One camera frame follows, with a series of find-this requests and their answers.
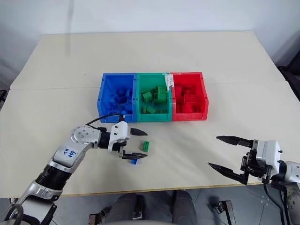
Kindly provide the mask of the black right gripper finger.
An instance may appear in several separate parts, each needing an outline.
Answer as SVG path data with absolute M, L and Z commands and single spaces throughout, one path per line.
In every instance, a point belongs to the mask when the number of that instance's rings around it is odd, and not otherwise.
M 241 145 L 244 147 L 248 147 L 248 148 L 252 148 L 253 147 L 253 140 L 248 140 L 248 139 L 244 139 L 244 138 L 240 138 L 240 137 L 236 137 L 236 136 L 226 136 L 226 135 L 222 135 L 222 136 L 216 136 L 217 139 L 231 144 L 231 145 Z
M 217 172 L 219 172 L 220 174 L 222 174 L 225 177 L 228 177 L 232 180 L 238 181 L 239 183 L 246 185 L 248 183 L 248 175 L 246 174 L 237 174 L 234 173 L 233 170 L 228 169 L 226 167 L 220 166 L 220 165 L 216 165 L 213 163 L 208 163 L 209 166 L 211 166 L 214 170 L 216 170 Z

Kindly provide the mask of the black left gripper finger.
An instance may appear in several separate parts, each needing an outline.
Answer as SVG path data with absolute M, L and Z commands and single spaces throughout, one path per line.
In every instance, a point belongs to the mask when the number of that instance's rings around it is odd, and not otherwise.
M 144 157 L 147 157 L 147 154 L 133 152 L 131 154 L 127 154 L 125 151 L 119 154 L 119 157 L 126 160 L 138 160 Z
M 139 130 L 137 128 L 130 128 L 130 134 L 134 136 L 147 136 L 148 134 L 142 130 Z

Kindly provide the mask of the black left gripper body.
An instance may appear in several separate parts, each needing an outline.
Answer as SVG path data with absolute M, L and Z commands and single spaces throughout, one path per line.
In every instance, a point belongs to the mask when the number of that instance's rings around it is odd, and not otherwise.
M 110 142 L 109 150 L 118 153 L 120 158 L 129 158 L 129 155 L 125 152 L 124 147 L 127 145 L 127 141 L 123 142 Z

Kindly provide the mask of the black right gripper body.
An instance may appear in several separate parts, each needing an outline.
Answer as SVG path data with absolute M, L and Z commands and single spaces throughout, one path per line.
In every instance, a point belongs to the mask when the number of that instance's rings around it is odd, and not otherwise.
M 261 180 L 270 179 L 270 166 L 263 160 L 265 143 L 266 141 L 253 140 L 250 151 L 242 158 L 240 169 L 243 171 L 243 181 L 248 181 L 249 175 Z

